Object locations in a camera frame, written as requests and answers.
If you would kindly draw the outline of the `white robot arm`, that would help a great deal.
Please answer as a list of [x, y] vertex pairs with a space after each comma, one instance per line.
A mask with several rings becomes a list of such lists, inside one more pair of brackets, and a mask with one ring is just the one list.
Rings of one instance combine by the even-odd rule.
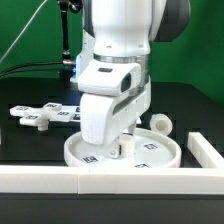
[[175, 40], [190, 12], [189, 0], [86, 0], [84, 30], [93, 45], [75, 79], [85, 149], [122, 155], [121, 136], [150, 107], [150, 44]]

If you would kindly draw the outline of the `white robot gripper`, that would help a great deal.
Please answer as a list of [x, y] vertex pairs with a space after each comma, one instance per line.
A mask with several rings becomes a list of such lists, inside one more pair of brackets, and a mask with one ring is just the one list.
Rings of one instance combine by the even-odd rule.
[[[128, 133], [133, 135], [137, 125], [135, 121], [149, 105], [149, 87], [145, 87], [136, 96], [130, 96], [128, 92], [118, 97], [85, 93], [80, 102], [83, 140], [93, 145], [108, 145], [127, 128]], [[120, 145], [117, 141], [109, 146], [109, 156], [120, 156]]]

